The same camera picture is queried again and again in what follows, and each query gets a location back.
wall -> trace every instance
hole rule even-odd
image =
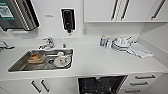
[[[146,23],[138,41],[168,67],[168,23]]]
[[[84,23],[85,32],[88,36],[106,35],[106,36],[133,36],[137,40],[145,23],[131,22],[112,22],[112,23]]]
[[[83,1],[82,0],[31,0],[35,9],[40,27],[27,35],[16,35],[9,30],[7,33],[0,30],[1,39],[27,39],[50,37],[69,37],[67,31],[63,29],[62,8],[75,9],[76,29],[70,37],[80,37],[83,27]]]

black soap dispenser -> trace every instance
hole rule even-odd
[[[61,9],[64,29],[71,35],[75,30],[75,16],[74,9]]]

drawer handle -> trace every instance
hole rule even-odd
[[[31,84],[34,86],[34,88],[40,93],[41,89],[38,88],[37,84],[35,83],[35,81],[32,81]]]
[[[43,87],[46,89],[47,92],[50,91],[50,89],[47,87],[46,83],[44,82],[44,80],[41,81],[41,84],[43,85]]]
[[[132,86],[136,86],[136,85],[148,85],[147,82],[141,82],[141,83],[130,83],[130,85]]]
[[[125,90],[125,93],[137,93],[137,92],[141,92],[139,89],[137,90]]]
[[[125,7],[124,7],[123,14],[122,14],[122,16],[121,16],[121,20],[125,17],[125,13],[126,13],[126,11],[127,11],[128,3],[129,3],[129,0],[127,0],[127,2],[125,3]]]
[[[142,76],[142,77],[138,77],[138,76],[135,76],[136,79],[149,79],[149,78],[156,78],[154,75],[152,76]]]
[[[163,6],[163,4],[164,4],[165,1],[166,1],[166,0],[162,0],[162,1],[160,2],[159,7],[157,8],[156,12],[155,12],[154,15],[151,17],[151,19],[156,18],[156,16],[158,15],[158,13],[159,13],[160,9],[162,8],[162,6]]]
[[[111,20],[114,19],[114,15],[115,15],[116,7],[117,7],[117,2],[118,2],[118,0],[115,1],[114,9],[113,9],[113,15],[112,15],[112,17],[111,17]]]

stainless steel sink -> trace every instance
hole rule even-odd
[[[64,55],[71,56],[71,62],[65,67],[56,67],[53,61],[58,57],[58,52],[64,52]],[[45,54],[46,59],[40,64],[31,64],[27,60],[33,54]],[[33,70],[54,70],[54,69],[68,69],[71,67],[73,50],[72,49],[59,49],[59,50],[31,50],[26,52],[12,67],[8,69],[9,72],[14,71],[33,71]]]

dishwasher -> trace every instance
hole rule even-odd
[[[78,78],[80,94],[117,94],[127,78],[124,76],[105,76]]]

